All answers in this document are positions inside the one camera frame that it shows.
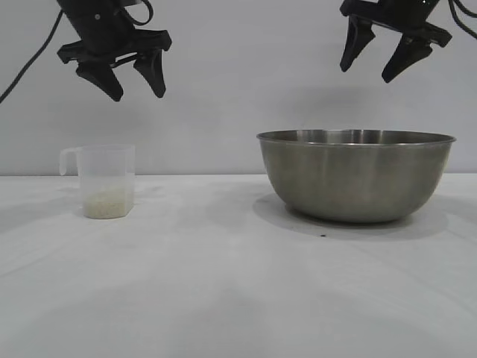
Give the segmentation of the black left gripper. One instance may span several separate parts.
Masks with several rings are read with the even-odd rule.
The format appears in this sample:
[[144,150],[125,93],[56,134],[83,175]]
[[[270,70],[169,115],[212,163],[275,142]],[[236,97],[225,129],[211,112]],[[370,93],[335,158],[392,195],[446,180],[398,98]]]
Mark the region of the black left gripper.
[[63,45],[57,52],[63,63],[79,62],[76,74],[97,86],[113,101],[124,94],[121,84],[108,63],[126,54],[137,54],[134,69],[147,81],[157,98],[166,91],[162,69],[162,51],[170,49],[172,40],[166,30],[144,29],[154,16],[149,1],[148,19],[133,18],[126,7],[136,1],[59,1],[60,9],[80,37]]

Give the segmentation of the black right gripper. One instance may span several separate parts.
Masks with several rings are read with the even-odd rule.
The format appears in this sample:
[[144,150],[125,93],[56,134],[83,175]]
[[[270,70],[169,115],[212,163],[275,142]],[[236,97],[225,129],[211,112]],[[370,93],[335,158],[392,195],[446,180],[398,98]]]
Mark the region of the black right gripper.
[[373,24],[402,34],[382,71],[382,79],[387,84],[408,67],[427,58],[432,53],[431,43],[445,47],[452,35],[427,22],[437,4],[438,1],[419,0],[343,1],[340,12],[349,18],[341,71],[346,72],[376,37],[372,31]]

